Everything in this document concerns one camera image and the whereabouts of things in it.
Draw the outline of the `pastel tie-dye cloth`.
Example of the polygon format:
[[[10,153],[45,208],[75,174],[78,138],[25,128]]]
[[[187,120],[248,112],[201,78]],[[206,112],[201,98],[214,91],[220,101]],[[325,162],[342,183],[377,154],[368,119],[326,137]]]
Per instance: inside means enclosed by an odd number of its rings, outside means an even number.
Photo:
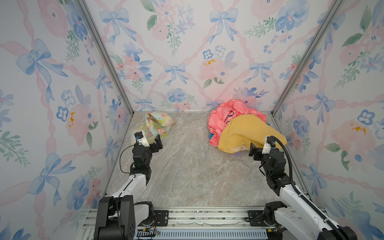
[[[154,142],[155,137],[159,134],[161,139],[165,139],[172,125],[176,120],[170,115],[163,112],[149,112],[146,113],[145,121],[136,129],[131,131],[131,144],[135,143],[134,134],[139,131],[144,131],[149,144]]]

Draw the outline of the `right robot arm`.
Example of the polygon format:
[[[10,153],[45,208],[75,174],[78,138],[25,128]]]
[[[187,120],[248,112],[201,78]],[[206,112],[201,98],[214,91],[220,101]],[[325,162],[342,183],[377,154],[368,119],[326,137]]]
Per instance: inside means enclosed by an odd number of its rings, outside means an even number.
[[[267,136],[262,148],[250,144],[250,157],[261,163],[260,171],[281,201],[265,205],[260,215],[269,226],[282,226],[298,240],[356,240],[350,227],[343,227],[324,214],[296,186],[292,159],[284,144]]]

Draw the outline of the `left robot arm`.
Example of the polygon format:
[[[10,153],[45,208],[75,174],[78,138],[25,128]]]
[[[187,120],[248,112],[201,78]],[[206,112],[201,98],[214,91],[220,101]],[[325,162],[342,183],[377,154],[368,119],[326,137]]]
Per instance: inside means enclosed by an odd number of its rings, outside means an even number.
[[[135,139],[132,149],[133,163],[127,182],[116,193],[99,201],[95,240],[133,240],[139,224],[155,224],[152,202],[138,202],[137,198],[150,181],[153,154],[159,152],[163,144],[160,135],[150,144],[143,131],[136,132]]]

